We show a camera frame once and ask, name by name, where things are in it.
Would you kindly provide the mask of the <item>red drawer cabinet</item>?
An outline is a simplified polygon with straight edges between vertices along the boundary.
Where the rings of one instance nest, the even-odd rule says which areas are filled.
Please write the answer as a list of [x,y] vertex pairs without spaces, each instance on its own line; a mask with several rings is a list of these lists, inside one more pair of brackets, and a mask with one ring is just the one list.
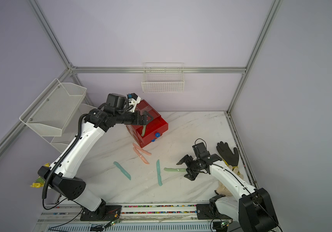
[[154,120],[146,125],[146,133],[144,137],[141,137],[143,126],[127,125],[128,132],[132,135],[135,141],[141,148],[144,148],[148,144],[155,142],[165,133],[169,126],[168,123],[162,118],[162,116],[145,100],[141,100],[137,105],[136,110],[141,113],[148,111]]

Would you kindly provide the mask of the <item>teal fruit knife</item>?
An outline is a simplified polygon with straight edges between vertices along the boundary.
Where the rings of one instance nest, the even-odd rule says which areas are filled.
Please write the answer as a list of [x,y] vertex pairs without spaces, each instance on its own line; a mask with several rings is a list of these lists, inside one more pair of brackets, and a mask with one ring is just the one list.
[[118,162],[113,162],[113,164],[129,179],[131,180],[131,175],[118,163]]
[[162,177],[161,177],[161,165],[160,165],[160,160],[158,159],[156,161],[156,170],[157,170],[157,180],[158,180],[158,185],[162,186]]

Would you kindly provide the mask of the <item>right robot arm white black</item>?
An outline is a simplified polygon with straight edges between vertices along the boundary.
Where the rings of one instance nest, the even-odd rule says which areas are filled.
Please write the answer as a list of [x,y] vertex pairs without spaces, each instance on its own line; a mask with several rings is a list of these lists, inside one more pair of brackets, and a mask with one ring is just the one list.
[[220,219],[227,216],[237,221],[244,232],[271,232],[280,228],[270,194],[264,188],[256,188],[238,175],[238,149],[219,142],[217,153],[210,154],[204,142],[192,147],[195,157],[185,155],[178,162],[186,165],[186,175],[194,181],[199,174],[216,178],[232,194],[234,201],[225,194],[217,194],[209,200],[209,216]]

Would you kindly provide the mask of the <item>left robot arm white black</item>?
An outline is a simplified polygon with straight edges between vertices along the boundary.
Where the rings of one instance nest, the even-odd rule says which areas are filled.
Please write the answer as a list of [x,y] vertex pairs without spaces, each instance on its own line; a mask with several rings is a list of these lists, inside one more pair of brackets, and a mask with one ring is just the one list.
[[154,117],[136,109],[141,98],[135,93],[127,96],[109,94],[107,101],[78,120],[78,132],[64,152],[50,167],[42,166],[38,175],[44,180],[42,199],[52,189],[82,208],[81,219],[105,220],[113,216],[106,202],[96,196],[76,174],[96,142],[117,124],[146,126]]

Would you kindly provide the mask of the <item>pink fruit knife upper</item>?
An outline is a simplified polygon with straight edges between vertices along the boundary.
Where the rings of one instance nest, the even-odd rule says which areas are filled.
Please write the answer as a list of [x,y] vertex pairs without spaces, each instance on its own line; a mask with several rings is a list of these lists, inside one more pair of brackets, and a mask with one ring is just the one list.
[[133,143],[133,150],[136,154],[140,155],[140,154],[145,154],[148,156],[151,156],[151,153],[145,151],[144,149],[142,149],[140,146],[138,146],[137,144]]

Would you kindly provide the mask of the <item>pink fruit knife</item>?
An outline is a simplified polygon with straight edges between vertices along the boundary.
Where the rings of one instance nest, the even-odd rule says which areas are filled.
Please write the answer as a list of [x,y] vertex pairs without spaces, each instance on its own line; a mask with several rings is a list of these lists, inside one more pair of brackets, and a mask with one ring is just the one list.
[[136,154],[140,155],[140,154],[145,154],[148,156],[151,156],[151,153],[145,151],[144,149],[142,149],[140,146],[138,146],[137,144],[133,143],[133,150]]
[[133,148],[133,150],[145,164],[149,164],[149,162],[146,160],[146,158],[136,148]]

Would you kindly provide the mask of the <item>pink fruit knife lower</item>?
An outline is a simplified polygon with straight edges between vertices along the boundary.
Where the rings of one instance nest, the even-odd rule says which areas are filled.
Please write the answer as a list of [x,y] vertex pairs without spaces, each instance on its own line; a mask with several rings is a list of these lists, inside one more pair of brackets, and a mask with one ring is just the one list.
[[133,150],[145,164],[149,164],[149,162],[146,160],[146,158],[136,148],[133,148]]

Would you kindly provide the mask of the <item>black work glove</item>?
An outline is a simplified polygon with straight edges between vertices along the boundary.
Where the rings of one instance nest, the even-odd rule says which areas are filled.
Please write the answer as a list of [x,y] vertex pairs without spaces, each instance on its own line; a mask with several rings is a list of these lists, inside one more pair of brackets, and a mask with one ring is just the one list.
[[217,143],[216,149],[228,166],[238,166],[239,153],[237,148],[233,148],[233,150],[231,150],[227,142],[224,143],[221,141]]

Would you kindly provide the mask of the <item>white mesh two-tier shelf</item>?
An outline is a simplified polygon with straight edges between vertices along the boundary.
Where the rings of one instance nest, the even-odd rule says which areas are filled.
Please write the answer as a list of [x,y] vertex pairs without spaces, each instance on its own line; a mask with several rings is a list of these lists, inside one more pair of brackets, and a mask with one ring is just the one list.
[[60,153],[77,134],[79,117],[94,107],[85,104],[87,89],[53,80],[20,116],[20,121]]

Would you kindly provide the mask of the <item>yellow artificial flowers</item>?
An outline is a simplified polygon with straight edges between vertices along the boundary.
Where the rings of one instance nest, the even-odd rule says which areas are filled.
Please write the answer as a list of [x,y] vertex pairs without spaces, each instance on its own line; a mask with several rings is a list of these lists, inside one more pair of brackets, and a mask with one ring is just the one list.
[[42,188],[45,184],[45,181],[47,180],[48,174],[50,173],[50,163],[44,164],[39,170],[38,170],[38,178],[35,182],[33,182],[30,187],[32,188]]

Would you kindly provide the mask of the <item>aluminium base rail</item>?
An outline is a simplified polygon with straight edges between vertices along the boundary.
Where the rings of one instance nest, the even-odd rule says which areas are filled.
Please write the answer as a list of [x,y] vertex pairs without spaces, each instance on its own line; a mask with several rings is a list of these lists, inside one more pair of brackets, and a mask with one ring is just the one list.
[[[123,204],[107,205],[108,214],[103,221],[120,219],[126,222],[141,221],[183,221],[229,219],[226,215],[214,213],[209,204],[180,203],[180,204]],[[78,205],[60,205],[51,210],[44,210],[39,217],[38,224],[59,224],[69,220],[76,222],[98,222],[93,213],[82,210]]]

